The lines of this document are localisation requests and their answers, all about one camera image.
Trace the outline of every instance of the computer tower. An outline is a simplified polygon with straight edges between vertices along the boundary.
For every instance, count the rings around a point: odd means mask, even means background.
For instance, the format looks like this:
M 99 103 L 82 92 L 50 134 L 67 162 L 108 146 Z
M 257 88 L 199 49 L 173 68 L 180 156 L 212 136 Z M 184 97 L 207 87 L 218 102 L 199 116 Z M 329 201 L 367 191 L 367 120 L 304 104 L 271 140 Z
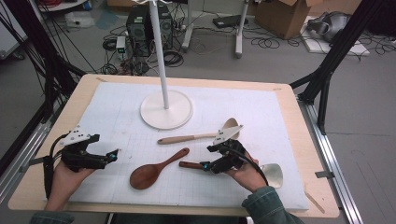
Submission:
M 154 39 L 148 5 L 133 5 L 126 22 L 132 46 L 132 55 L 148 57 L 150 43 Z
M 171 49 L 173 47 L 173 20 L 167 5 L 158 5 L 158 17 L 160 19 L 163 49 Z

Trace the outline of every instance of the hand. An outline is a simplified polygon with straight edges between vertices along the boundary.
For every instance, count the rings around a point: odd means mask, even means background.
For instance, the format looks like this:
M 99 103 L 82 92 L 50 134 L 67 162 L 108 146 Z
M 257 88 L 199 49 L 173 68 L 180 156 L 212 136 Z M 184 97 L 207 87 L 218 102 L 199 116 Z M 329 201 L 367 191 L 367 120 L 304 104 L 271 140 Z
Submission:
M 259 161 L 251 158 L 247 152 L 245 152 L 245 156 L 259 164 Z M 239 185 L 252 193 L 267 186 L 259 172 L 248 162 L 245 162 L 239 170 L 229 170 L 225 174 L 230 175 Z
M 53 174 L 52 190 L 45 210 L 62 211 L 70 196 L 93 171 L 93 169 L 81 169 L 75 173 L 60 161 Z

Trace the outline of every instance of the black pole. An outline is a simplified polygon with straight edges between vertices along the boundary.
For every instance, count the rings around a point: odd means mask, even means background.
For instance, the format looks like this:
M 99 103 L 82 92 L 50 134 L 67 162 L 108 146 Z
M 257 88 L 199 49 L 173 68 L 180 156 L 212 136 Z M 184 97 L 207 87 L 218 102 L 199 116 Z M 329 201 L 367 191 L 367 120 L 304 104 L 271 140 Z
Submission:
M 318 126 L 322 134 L 325 132 L 325 117 L 330 80 L 335 69 L 347 56 L 350 49 L 361 36 L 366 26 L 378 12 L 385 0 L 362 0 L 355 13 L 346 24 L 345 29 L 335 39 L 333 46 L 319 68 L 312 74 L 292 82 L 293 89 L 308 83 L 305 90 L 299 94 L 299 99 L 312 105 L 321 92 L 318 112 Z

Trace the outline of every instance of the wooden spoon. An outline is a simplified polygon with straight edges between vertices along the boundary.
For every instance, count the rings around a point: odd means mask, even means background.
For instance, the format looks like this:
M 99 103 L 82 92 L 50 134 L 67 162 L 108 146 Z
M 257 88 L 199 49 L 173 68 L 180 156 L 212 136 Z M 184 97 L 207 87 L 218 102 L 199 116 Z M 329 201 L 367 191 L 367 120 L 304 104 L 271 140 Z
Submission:
M 223 129 L 226 128 L 232 128 L 238 126 L 238 122 L 234 118 L 227 119 L 225 121 Z M 190 141 L 198 138 L 209 138 L 209 137 L 216 137 L 218 133 L 202 133 L 202 134 L 196 134 L 196 135 L 186 135 L 186 136 L 176 136 L 176 137 L 166 137 L 162 138 L 157 141 L 158 144 L 160 145 L 165 145 L 165 144 L 172 144 L 172 143 L 179 143 L 179 142 L 185 142 L 185 141 Z M 232 139 L 238 138 L 239 133 L 236 133 Z
M 148 189 L 152 184 L 154 184 L 154 182 L 157 180 L 158 176 L 166 165 L 186 156 L 187 154 L 189 154 L 189 152 L 190 150 L 185 147 L 174 156 L 169 158 L 167 161 L 158 164 L 146 164 L 135 169 L 131 173 L 131 177 L 129 178 L 129 182 L 132 188 Z

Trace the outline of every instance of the plastic bag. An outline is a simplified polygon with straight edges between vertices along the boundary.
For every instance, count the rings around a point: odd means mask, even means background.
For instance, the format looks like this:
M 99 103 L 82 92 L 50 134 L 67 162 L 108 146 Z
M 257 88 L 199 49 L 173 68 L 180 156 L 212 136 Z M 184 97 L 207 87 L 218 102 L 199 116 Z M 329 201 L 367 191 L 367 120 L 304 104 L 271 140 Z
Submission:
M 76 11 L 64 15 L 68 27 L 87 28 L 95 25 L 91 12 Z

